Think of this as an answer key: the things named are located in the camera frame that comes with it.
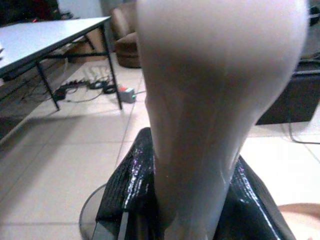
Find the white table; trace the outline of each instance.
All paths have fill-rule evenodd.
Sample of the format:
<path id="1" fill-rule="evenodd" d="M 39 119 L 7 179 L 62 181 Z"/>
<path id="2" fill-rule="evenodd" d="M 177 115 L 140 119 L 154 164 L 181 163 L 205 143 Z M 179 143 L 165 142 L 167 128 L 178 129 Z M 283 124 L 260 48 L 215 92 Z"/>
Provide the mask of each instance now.
<path id="1" fill-rule="evenodd" d="M 53 97 L 53 91 L 48 84 L 40 61 L 45 58 L 107 56 L 112 74 L 113 87 L 117 95 L 119 107 L 122 109 L 117 80 L 109 54 L 108 41 L 105 36 L 104 24 L 109 19 L 110 17 L 108 16 L 88 19 L 18 23 L 1 27 L 0 42 L 4 50 L 2 52 L 3 58 L 0 60 L 0 78 L 26 64 L 35 63 L 56 108 L 59 110 L 59 105 Z M 84 36 L 94 29 L 100 30 L 104 52 L 49 55 L 52 51 Z"/>

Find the wall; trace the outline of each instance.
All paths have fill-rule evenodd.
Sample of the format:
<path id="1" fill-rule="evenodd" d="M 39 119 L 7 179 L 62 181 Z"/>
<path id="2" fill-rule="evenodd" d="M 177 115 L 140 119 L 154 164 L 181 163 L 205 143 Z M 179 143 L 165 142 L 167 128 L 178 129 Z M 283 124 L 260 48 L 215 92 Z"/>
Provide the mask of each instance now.
<path id="1" fill-rule="evenodd" d="M 69 10 L 74 17 L 82 19 L 102 17 L 100 0 L 58 0 L 61 11 Z"/>

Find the white leg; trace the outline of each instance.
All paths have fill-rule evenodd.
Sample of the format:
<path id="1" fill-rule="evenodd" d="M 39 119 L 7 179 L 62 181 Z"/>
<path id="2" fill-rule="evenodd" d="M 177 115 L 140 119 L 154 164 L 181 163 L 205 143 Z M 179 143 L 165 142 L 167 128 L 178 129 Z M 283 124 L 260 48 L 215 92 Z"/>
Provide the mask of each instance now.
<path id="1" fill-rule="evenodd" d="M 306 3 L 138 0 L 137 13 L 164 238 L 210 240 L 248 131 L 297 64 Z"/>

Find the shiny black plastic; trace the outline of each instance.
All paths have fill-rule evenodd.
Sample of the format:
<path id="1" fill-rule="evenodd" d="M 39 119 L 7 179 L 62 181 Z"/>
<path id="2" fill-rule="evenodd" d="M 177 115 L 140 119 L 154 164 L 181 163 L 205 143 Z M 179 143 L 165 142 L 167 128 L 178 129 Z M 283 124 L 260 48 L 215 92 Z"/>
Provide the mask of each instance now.
<path id="1" fill-rule="evenodd" d="M 158 231 L 150 128 L 142 129 L 130 151 L 106 184 L 97 222 L 114 221 L 123 212 L 144 215 Z M 294 240 L 264 183 L 240 156 L 229 186 L 214 240 Z"/>

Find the brown armchair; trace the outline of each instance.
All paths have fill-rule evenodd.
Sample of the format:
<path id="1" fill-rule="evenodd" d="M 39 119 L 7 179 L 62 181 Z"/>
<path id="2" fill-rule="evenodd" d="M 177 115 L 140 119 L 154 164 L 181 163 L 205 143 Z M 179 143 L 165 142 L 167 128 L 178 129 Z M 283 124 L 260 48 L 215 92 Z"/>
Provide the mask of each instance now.
<path id="1" fill-rule="evenodd" d="M 121 4 L 111 11 L 116 57 L 119 64 L 127 68 L 141 67 L 137 49 L 136 16 L 136 2 Z"/>

